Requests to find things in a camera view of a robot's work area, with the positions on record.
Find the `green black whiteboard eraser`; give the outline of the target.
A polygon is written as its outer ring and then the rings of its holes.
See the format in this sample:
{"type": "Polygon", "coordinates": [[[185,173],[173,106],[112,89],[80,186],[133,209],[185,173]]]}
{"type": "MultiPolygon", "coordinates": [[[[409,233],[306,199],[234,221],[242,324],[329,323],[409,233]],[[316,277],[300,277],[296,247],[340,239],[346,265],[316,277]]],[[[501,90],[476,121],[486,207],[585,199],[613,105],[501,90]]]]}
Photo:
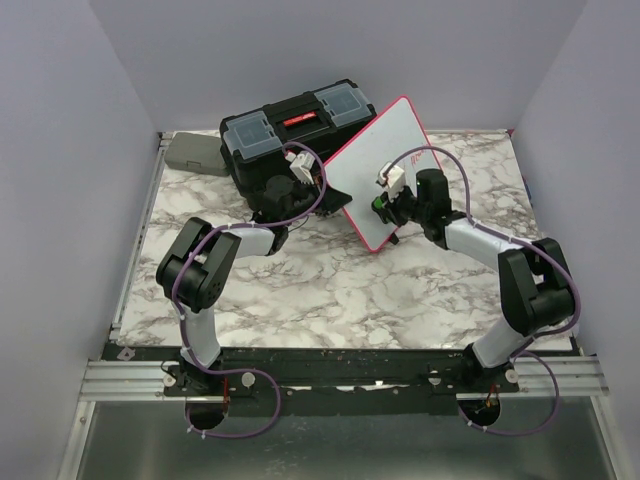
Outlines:
{"type": "Polygon", "coordinates": [[[385,203],[381,203],[379,197],[372,201],[371,208],[377,216],[379,211],[386,210],[385,203]]]}

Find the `pink framed whiteboard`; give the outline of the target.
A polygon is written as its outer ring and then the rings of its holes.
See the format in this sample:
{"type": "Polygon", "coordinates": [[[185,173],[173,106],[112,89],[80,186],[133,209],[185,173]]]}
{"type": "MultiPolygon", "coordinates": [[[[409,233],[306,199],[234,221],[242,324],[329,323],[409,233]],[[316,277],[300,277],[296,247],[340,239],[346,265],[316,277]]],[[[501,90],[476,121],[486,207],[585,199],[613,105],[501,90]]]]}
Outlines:
{"type": "Polygon", "coordinates": [[[402,157],[398,166],[405,171],[407,185],[415,189],[416,173],[440,164],[430,150],[407,152],[429,143],[413,103],[401,96],[325,163],[328,185],[352,197],[342,210],[369,252],[378,252],[397,230],[392,223],[382,223],[371,208],[383,193],[377,183],[380,170],[402,157]]]}

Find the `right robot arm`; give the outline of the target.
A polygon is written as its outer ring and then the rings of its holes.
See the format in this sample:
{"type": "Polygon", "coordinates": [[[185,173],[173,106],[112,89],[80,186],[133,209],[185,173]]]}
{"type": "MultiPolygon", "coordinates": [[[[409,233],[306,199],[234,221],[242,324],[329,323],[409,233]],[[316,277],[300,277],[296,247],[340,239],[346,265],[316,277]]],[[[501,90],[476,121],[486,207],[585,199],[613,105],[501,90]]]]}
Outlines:
{"type": "Polygon", "coordinates": [[[383,168],[377,183],[384,192],[373,200],[372,210],[383,223],[416,223],[431,243],[498,273],[502,317],[465,348],[459,371],[467,389],[485,390],[496,380],[495,368],[508,363],[543,329],[575,318],[579,301],[558,242],[511,237],[453,209],[447,178],[439,169],[419,171],[416,192],[398,166],[383,168]]]}

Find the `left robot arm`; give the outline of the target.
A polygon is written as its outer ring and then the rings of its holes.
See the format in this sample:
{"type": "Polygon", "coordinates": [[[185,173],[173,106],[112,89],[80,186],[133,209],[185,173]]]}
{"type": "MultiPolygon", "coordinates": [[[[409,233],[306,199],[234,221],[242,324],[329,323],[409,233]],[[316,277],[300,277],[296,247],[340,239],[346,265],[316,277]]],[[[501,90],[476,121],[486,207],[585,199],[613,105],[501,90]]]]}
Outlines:
{"type": "Polygon", "coordinates": [[[234,262],[277,253],[289,237],[289,226],[316,212],[327,215],[348,205],[350,194],[321,179],[303,184],[284,175],[266,182],[249,221],[214,226],[189,218],[157,267],[155,279],[179,318],[182,363],[191,365],[187,382],[201,395],[214,393],[221,375],[257,370],[221,370],[214,305],[221,296],[234,262]]]}

